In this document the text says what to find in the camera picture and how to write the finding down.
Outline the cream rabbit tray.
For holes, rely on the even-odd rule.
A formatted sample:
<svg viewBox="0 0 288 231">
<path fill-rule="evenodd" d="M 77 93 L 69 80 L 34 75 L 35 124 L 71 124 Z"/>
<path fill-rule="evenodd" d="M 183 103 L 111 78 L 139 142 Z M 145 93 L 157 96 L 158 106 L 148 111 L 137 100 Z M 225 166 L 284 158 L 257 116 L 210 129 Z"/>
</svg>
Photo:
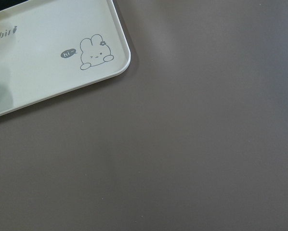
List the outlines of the cream rabbit tray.
<svg viewBox="0 0 288 231">
<path fill-rule="evenodd" d="M 28 0 L 0 11 L 0 116 L 115 77 L 131 52 L 111 0 Z"/>
</svg>

